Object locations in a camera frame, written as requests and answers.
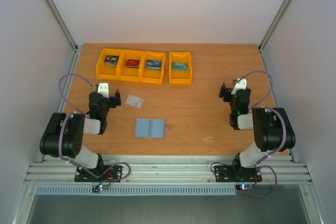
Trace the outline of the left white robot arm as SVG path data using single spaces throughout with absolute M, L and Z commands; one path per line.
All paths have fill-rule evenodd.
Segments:
M 102 157 L 84 146 L 83 136 L 102 135 L 109 110 L 120 105 L 119 90 L 111 97 L 107 87 L 99 86 L 89 94 L 88 113 L 53 113 L 41 137 L 40 152 L 70 162 L 94 181 L 102 180 L 106 174 Z

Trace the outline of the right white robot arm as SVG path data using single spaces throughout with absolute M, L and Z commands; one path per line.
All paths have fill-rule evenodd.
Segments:
M 246 80 L 233 88 L 221 86 L 219 97 L 229 103 L 229 123 L 234 130 L 252 130 L 254 142 L 238 153 L 230 165 L 235 180 L 243 181 L 257 174 L 257 167 L 273 154 L 291 149 L 296 135 L 284 108 L 249 109 L 251 89 Z

